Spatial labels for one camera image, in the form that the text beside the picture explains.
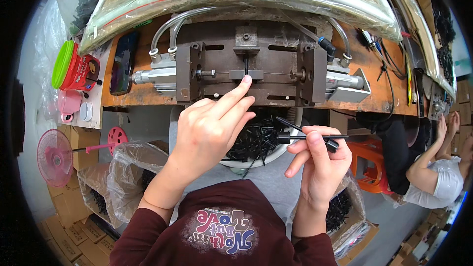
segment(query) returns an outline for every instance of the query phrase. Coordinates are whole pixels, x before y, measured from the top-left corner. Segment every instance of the orange stool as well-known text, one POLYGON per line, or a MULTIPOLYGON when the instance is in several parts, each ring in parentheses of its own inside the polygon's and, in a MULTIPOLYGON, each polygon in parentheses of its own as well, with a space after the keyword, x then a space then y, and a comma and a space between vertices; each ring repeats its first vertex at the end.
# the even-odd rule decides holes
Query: orange stool
POLYGON ((393 194, 392 191, 388 190, 381 141, 368 139, 361 143, 347 142, 347 145, 353 154, 352 165, 350 166, 353 175, 356 176, 358 157, 365 158, 375 163, 374 168, 368 168, 363 174, 365 176, 363 179, 357 180, 359 187, 371 193, 382 192, 385 194, 393 194))

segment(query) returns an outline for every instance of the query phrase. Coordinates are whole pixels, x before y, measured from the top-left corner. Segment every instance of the white shirt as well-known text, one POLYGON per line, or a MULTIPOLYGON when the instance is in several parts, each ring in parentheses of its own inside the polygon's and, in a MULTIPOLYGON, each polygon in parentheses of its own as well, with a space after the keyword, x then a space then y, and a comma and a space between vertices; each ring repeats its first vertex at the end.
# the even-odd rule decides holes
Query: white shirt
POLYGON ((454 202, 463 189, 463 177, 458 167, 460 161, 460 157, 454 156, 451 160, 429 162, 427 168, 439 174, 434 194, 422 191, 411 183, 404 201, 430 209, 446 207, 454 202))

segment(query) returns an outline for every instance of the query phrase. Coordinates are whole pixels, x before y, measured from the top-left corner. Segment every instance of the clear plastic tubing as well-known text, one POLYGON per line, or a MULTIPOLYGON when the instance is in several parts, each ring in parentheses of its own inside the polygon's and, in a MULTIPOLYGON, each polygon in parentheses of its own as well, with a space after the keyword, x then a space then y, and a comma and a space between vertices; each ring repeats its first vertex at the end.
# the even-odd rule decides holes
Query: clear plastic tubing
POLYGON ((350 48, 350 43, 348 42, 348 37, 347 34, 345 33, 345 30, 340 26, 340 24, 335 21, 334 18, 328 18, 328 21, 332 26, 335 28, 335 30, 340 34, 341 39, 343 40, 343 43, 345 44, 345 54, 347 56, 352 56, 352 50, 350 48))
MULTIPOLYGON (((223 6, 223 7, 216 7, 216 6, 211 6, 211 7, 202 7, 202 8, 197 8, 193 9, 190 11, 183 12, 182 14, 179 14, 178 16, 170 19, 169 21, 165 22, 154 34, 153 41, 151 42, 151 51, 156 49, 157 47, 157 42, 159 41, 159 38, 163 35, 164 31, 166 31, 169 27, 172 25, 178 24, 181 20, 185 20, 189 17, 195 16, 195 15, 201 15, 205 14, 211 11, 215 10, 220 10, 220 9, 225 9, 229 8, 230 6, 223 6)), ((179 32, 179 29, 182 25, 176 25, 178 27, 177 32, 179 32)))
POLYGON ((296 21, 294 21, 293 19, 289 18, 285 13, 282 12, 282 10, 279 10, 279 12, 294 27, 301 30, 301 32, 303 32, 304 34, 306 34, 308 37, 312 38, 313 40, 315 40, 317 42, 319 41, 320 37, 318 37, 315 33, 311 32, 309 29, 305 28, 301 24, 299 24, 296 21))
POLYGON ((169 50, 173 50, 176 47, 177 34, 179 33, 179 30, 181 29, 182 24, 184 24, 185 20, 186 19, 182 19, 176 25, 171 27, 171 37, 169 38, 169 50))

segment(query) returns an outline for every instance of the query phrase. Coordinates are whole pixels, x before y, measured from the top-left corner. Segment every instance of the pink cup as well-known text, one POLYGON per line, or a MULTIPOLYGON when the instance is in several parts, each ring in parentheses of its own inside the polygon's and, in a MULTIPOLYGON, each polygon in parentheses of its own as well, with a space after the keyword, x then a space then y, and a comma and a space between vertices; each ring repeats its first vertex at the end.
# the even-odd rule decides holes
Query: pink cup
POLYGON ((59 111, 62 122, 70 122, 73 119, 74 112, 80 110, 82 95, 76 90, 67 90, 59 92, 59 111))

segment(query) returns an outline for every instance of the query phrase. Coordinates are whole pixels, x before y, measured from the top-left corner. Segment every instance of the maroon sweatshirt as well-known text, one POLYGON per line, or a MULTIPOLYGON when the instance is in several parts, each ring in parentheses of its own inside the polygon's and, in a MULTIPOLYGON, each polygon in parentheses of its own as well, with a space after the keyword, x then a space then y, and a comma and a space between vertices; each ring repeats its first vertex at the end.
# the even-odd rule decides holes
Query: maroon sweatshirt
POLYGON ((151 210, 136 210, 110 255, 110 266, 121 265, 337 263, 327 234, 292 245, 263 193, 251 180, 236 180, 189 193, 171 226, 151 210))

